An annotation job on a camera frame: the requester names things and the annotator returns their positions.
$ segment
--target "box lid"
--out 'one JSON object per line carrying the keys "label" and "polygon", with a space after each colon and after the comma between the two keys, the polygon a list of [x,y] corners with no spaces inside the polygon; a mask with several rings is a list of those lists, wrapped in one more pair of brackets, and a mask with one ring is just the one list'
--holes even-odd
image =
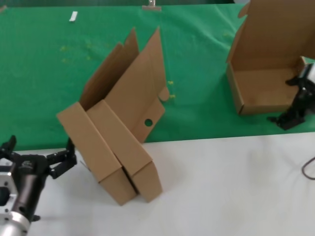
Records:
{"label": "box lid", "polygon": [[313,0],[251,0],[239,14],[247,18],[228,61],[290,58],[283,65],[291,65],[300,56],[315,59],[314,9]]}
{"label": "box lid", "polygon": [[[158,28],[108,93],[105,101],[135,137],[143,142],[165,112],[158,99],[166,101],[168,98]],[[146,119],[150,119],[153,125],[147,127]]]}

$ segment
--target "circular hole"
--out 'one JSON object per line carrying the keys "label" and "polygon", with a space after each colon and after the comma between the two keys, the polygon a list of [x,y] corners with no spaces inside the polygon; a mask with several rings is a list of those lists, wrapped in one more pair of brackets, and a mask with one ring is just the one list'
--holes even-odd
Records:
{"label": "circular hole", "polygon": [[19,210],[20,210],[20,212],[22,212],[22,213],[24,213],[24,212],[25,212],[25,208],[24,208],[24,207],[22,207],[22,206],[20,206],[20,207],[19,207]]}
{"label": "circular hole", "polygon": [[152,121],[151,119],[146,119],[146,120],[144,121],[144,124],[145,124],[147,127],[150,127],[150,126],[153,125],[153,121]]}

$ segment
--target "white tabletop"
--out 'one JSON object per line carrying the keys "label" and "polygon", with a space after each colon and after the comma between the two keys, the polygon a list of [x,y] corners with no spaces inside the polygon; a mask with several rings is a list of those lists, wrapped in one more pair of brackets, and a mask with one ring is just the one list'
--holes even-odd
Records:
{"label": "white tabletop", "polygon": [[79,163],[48,178],[36,211],[42,219],[28,235],[314,236],[315,181],[301,166],[315,156],[315,133],[144,147],[160,175],[160,197],[119,206]]}

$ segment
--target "robotic arm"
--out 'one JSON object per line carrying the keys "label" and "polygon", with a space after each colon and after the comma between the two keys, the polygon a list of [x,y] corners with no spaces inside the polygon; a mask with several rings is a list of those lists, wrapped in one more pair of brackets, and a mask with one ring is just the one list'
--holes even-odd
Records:
{"label": "robotic arm", "polygon": [[299,87],[292,105],[279,117],[268,118],[284,130],[303,123],[307,114],[315,113],[315,64],[307,64],[300,75],[286,84]]}
{"label": "robotic arm", "polygon": [[15,145],[12,136],[0,147],[0,159],[12,162],[11,166],[0,166],[0,218],[5,221],[0,236],[25,236],[31,222],[40,220],[34,213],[46,178],[56,179],[77,164],[71,139],[65,151],[47,157],[19,155],[13,152]]}

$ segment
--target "open cardboard box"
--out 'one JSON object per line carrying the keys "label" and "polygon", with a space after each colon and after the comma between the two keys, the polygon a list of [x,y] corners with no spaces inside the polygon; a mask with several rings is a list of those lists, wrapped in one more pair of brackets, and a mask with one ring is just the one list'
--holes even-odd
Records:
{"label": "open cardboard box", "polygon": [[227,77],[239,114],[282,112],[297,87],[285,84],[315,59],[314,0],[251,0],[228,55]]}
{"label": "open cardboard box", "polygon": [[57,115],[96,180],[121,205],[137,192],[148,202],[162,192],[141,143],[168,97],[159,29],[141,53],[132,30],[86,83],[80,101]]}

